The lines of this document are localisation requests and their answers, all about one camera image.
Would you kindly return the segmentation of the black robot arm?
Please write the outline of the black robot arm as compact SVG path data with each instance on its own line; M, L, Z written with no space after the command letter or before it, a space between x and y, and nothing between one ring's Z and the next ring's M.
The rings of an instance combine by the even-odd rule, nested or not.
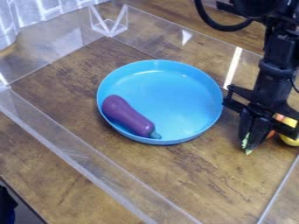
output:
M281 114L299 120L290 107L299 70L299 0L235 0L234 7L246 17L266 26L265 57L259 61L255 86L246 89L229 85L223 105L239 113L238 138L245 152L251 152L271 131L299 138L299 125L279 122Z

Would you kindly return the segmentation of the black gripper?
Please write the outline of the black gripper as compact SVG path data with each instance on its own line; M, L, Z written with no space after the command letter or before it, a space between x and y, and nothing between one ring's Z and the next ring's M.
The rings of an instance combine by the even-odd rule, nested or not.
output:
M249 151L262 144L274 128L267 118L255 119L253 114L267 116L278 113L285 118L295 119L298 124L294 128L283 122L275 122L275 131L293 139L299 137L299 112L287 103L294 85L295 67L275 66L263 60L259 62L259 73L253 90L234 84L229 85L223 105L239 113L238 138L241 146Z

